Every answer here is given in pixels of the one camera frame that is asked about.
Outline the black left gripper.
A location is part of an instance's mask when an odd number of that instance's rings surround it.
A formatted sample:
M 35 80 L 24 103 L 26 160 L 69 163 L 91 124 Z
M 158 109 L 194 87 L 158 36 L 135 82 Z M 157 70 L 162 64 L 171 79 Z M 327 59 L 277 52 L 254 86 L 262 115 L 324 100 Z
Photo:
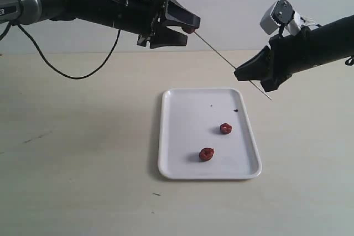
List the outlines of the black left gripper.
M 167 27 L 199 29 L 201 19 L 176 0 L 110 0 L 112 28 L 137 34 L 137 45 L 150 48 L 186 46 L 188 37 Z M 164 12 L 164 26 L 159 21 Z

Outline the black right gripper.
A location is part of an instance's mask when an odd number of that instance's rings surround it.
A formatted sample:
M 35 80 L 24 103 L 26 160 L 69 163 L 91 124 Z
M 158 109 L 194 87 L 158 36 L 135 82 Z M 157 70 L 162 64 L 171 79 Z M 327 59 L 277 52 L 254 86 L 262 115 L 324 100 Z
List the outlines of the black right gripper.
M 306 55 L 306 43 L 310 33 L 309 27 L 303 27 L 296 35 L 281 37 L 277 34 L 271 37 L 270 48 L 265 46 L 254 57 L 235 69 L 236 79 L 261 81 L 265 92 L 277 90 L 292 74 L 313 67 L 313 63 Z

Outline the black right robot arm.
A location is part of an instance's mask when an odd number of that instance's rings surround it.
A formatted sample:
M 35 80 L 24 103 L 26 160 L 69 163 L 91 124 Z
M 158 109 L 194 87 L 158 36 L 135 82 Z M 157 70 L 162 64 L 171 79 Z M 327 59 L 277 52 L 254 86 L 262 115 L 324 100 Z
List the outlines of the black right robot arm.
M 353 16 L 296 35 L 273 36 L 250 60 L 237 67 L 238 81 L 260 81 L 265 92 L 275 91 L 293 74 L 346 58 L 353 65 Z

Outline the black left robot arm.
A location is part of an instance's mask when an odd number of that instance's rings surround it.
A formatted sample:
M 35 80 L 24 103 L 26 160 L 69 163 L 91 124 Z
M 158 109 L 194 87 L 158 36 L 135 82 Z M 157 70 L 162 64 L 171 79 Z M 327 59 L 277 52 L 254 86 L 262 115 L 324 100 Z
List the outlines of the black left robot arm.
M 1 23 L 81 19 L 138 36 L 151 49 L 186 46 L 200 17 L 176 0 L 1 0 Z

